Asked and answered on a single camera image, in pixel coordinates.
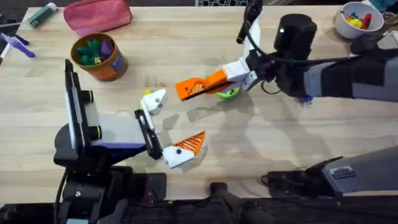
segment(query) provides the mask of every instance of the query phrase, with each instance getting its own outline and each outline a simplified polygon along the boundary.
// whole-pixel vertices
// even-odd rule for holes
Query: green toy
[[[78,47],[77,52],[81,55],[81,64],[90,66],[101,63],[100,49],[101,44],[97,40],[87,41],[87,47]]]
[[[234,98],[234,96],[236,96],[239,93],[240,87],[237,87],[231,91],[227,91],[225,93],[222,92],[218,92],[216,93],[216,96],[220,97],[223,100],[230,100],[232,98]]]

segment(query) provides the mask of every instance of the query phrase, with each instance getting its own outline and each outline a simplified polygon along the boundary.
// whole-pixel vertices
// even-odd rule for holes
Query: green ball
[[[225,93],[218,92],[218,93],[216,93],[216,96],[220,97],[223,100],[230,100],[238,94],[239,90],[240,90],[240,87],[237,87],[237,88],[235,88],[231,91],[227,91]]]

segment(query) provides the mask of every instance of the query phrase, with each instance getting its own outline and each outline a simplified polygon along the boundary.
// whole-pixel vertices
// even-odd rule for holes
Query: purple marker
[[[23,39],[20,35],[16,34],[15,37],[21,42],[23,45],[28,46],[30,43],[29,41]]]
[[[35,57],[35,53],[29,51],[26,47],[24,47],[18,40],[16,40],[15,38],[9,37],[6,34],[1,34],[0,37],[5,40],[8,44],[10,44],[11,46],[15,47],[16,49],[20,50],[21,52],[23,52],[24,54],[26,54],[26,56],[33,58]]]

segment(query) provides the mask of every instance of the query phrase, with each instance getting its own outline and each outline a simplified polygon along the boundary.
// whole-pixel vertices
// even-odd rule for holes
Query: toy fruit
[[[371,21],[372,21],[372,14],[370,13],[366,14],[365,18],[362,20],[361,29],[367,30],[371,25]]]
[[[238,94],[239,90],[240,90],[240,87],[237,87],[231,91],[226,91],[225,93],[218,92],[215,94],[216,94],[216,96],[220,97],[223,100],[230,100]]]
[[[103,61],[100,55],[101,44],[97,40],[87,41],[87,47],[78,47],[77,52],[81,55],[81,64],[90,66],[97,65]]]
[[[351,26],[359,28],[359,29],[362,27],[362,22],[359,19],[351,19],[348,21],[348,23]]]

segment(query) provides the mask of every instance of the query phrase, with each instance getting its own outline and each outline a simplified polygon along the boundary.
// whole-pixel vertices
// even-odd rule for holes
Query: black cylinder
[[[94,94],[91,90],[82,90],[81,97],[84,103],[93,103],[94,102]]]
[[[88,132],[90,134],[89,136],[92,141],[99,140],[102,138],[101,126],[90,126],[88,127]]]

